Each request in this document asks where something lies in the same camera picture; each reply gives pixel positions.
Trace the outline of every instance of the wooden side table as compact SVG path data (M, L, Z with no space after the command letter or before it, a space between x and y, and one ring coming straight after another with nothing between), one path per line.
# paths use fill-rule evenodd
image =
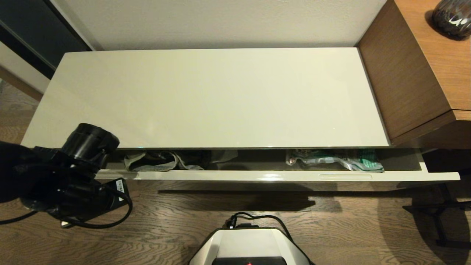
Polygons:
M439 0L388 0L358 44L391 143L471 148L471 43L435 31Z

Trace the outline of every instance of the drawer handle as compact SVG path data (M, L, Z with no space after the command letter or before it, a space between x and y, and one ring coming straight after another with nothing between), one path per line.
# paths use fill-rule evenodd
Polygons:
M373 176L371 175L339 175L339 174L321 174L321 180L351 180L351 181L360 181L360 180L371 180Z

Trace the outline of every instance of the dark vase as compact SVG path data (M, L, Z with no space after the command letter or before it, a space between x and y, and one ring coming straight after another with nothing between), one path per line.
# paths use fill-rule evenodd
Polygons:
M432 16L443 33L463 39L471 35L471 0L442 0Z

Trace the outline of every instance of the black cable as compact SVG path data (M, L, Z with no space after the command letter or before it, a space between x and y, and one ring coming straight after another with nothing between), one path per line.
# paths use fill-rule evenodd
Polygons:
M132 211L132 200L131 198L129 198L128 195L126 195L125 193L123 192L120 192L118 190L114 190L106 185L103 185L103 187L105 189L107 189L109 192L113 193L114 195L116 196L119 196L120 198L122 198L129 206L129 209L128 209L128 212L126 213L126 215L121 218L120 220L114 222L114 223L110 223L110 224L89 224L89 223L85 223L85 222L81 222L77 219L73 219L73 218L70 218L70 217L65 217L65 218L58 218L60 221L64 221L64 222L68 222L69 224L73 224L73 225L76 225L76 226L79 226L79 227L84 227L84 228L90 228L90 229L104 229L104 228L110 228L110 227L113 227L113 226L116 226L118 224L121 224L122 222L124 222L124 220L126 220L129 215L131 214L131 211Z
M298 247L298 245L296 245L296 243L294 243L294 240L293 238L291 237L291 234L290 232L288 231L288 228L286 228L286 225L283 223L283 221L274 216L274 215L258 215L258 216L253 216L251 214L248 214L246 212L238 212L238 213L235 213L232 217L231 217L231 220L229 221L231 223L231 226L235 227L236 226L236 223L237 223L237 216L239 215L240 218L244 218L244 219L247 219L247 220L256 220L256 219L262 219L262 218L272 218L272 219L275 219L278 221L278 223L280 223L281 227L283 227L283 230L286 234L286 237L291 241L291 243L293 243L300 251L301 253L306 257L306 259L308 260L309 264L310 265L316 265L314 262L312 262L308 255L306 255L306 253L304 253L304 251L302 251L302 249L300 247Z
M18 222L18 221L21 221L21 220L24 220L30 216L33 216L35 214L37 214L38 212L37 211L31 211L25 215L22 215L22 216L19 216L19 217L16 217L16 218L13 218L13 219L8 219L8 220L2 220L0 221L0 225L2 224L11 224L11 223L14 223L14 222Z

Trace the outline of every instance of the white wall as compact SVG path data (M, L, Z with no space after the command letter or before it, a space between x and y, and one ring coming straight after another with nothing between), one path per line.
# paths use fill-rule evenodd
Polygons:
M53 0L96 50L352 47L386 0Z
M39 92L43 94L46 92L50 80L2 42L0 42L0 66Z

